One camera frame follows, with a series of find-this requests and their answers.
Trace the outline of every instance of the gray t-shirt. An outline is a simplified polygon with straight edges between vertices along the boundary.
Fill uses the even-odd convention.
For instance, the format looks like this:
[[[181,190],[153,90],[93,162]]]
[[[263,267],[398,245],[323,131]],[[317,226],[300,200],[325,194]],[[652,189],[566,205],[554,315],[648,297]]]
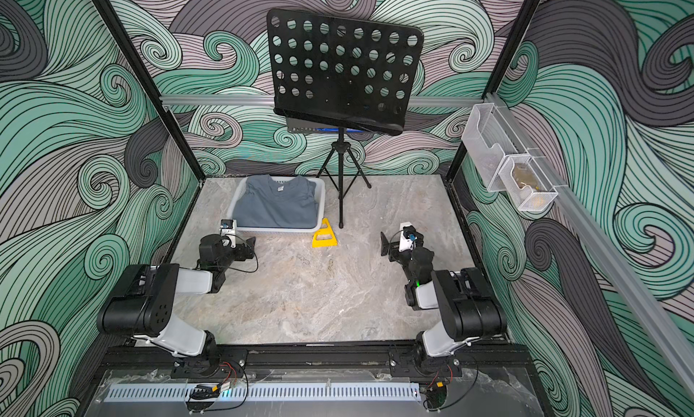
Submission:
[[[316,184],[303,176],[286,182],[270,175],[249,176],[232,218],[245,228],[310,229],[318,220],[315,192]]]

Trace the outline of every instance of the yellow triangular block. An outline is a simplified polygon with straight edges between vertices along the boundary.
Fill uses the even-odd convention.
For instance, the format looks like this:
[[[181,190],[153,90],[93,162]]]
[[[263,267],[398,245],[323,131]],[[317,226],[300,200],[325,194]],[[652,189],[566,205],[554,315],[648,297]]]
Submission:
[[[327,219],[323,219],[323,224],[327,227],[325,229],[318,229],[316,233],[313,234],[313,247],[332,247],[337,245],[337,238],[333,232],[333,228],[330,227],[330,223]]]

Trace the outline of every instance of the tripod leg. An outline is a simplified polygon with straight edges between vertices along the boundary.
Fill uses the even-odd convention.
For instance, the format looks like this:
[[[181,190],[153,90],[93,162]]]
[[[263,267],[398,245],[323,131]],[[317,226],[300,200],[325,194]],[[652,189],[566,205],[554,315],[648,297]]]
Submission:
[[[344,177],[344,158],[345,158],[345,153],[342,151],[337,152],[337,185],[339,186],[337,191],[338,191],[338,196],[340,200],[340,228],[342,229],[344,227],[344,223],[342,222],[342,201],[344,200],[344,196],[342,195],[342,189],[343,189],[343,177]]]
[[[354,156],[352,148],[347,148],[347,153],[349,153],[349,156],[352,157],[352,162],[354,163],[355,167],[357,167],[357,174],[360,174],[361,177],[364,178],[364,182],[367,183],[367,187],[371,188],[371,184],[367,179],[367,175],[364,174],[364,171],[361,169],[359,162],[357,162],[357,158]]]
[[[318,170],[318,174],[316,175],[317,178],[321,177],[321,174],[323,174],[323,171],[325,171],[327,173],[327,163],[330,162],[330,159],[333,157],[333,153],[335,153],[335,148],[332,148],[330,150],[330,153],[327,154],[327,158],[325,158],[325,161],[323,162],[321,169]]]

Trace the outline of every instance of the green swirl mural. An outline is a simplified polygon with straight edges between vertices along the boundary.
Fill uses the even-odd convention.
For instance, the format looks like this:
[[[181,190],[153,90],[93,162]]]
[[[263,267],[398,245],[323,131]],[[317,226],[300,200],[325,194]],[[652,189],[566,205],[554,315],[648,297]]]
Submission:
[[[412,93],[480,97],[523,0],[110,0],[163,94],[272,94],[265,16],[293,8],[419,27]],[[331,135],[287,135],[270,108],[177,106],[211,176],[315,173]],[[445,173],[470,109],[411,108],[404,135],[352,135],[367,174]],[[332,166],[337,168],[337,157]],[[348,162],[347,173],[355,166]]]
[[[112,344],[97,311],[125,266],[163,259],[195,193],[130,71],[90,0],[0,0],[3,416],[75,414]]]
[[[694,343],[693,0],[543,0],[499,88],[520,126]],[[456,182],[489,279],[558,416],[694,403],[557,205]]]

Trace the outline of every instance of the gray marble surface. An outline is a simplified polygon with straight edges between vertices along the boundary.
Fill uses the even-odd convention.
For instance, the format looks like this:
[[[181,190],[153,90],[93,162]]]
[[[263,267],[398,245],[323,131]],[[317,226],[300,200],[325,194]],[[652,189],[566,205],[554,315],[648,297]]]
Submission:
[[[239,179],[207,179],[173,261],[193,267],[200,238],[217,233]],[[311,235],[258,235],[260,267],[228,271],[216,294],[177,296],[174,311],[214,333],[217,343],[282,343],[413,339],[438,310],[414,311],[404,300],[400,265],[380,256],[380,232],[391,237],[412,222],[433,250],[435,269],[474,266],[438,175],[369,176],[345,199],[338,227],[337,191],[326,179],[325,216],[338,246],[312,248]],[[255,260],[235,262],[253,270]]]

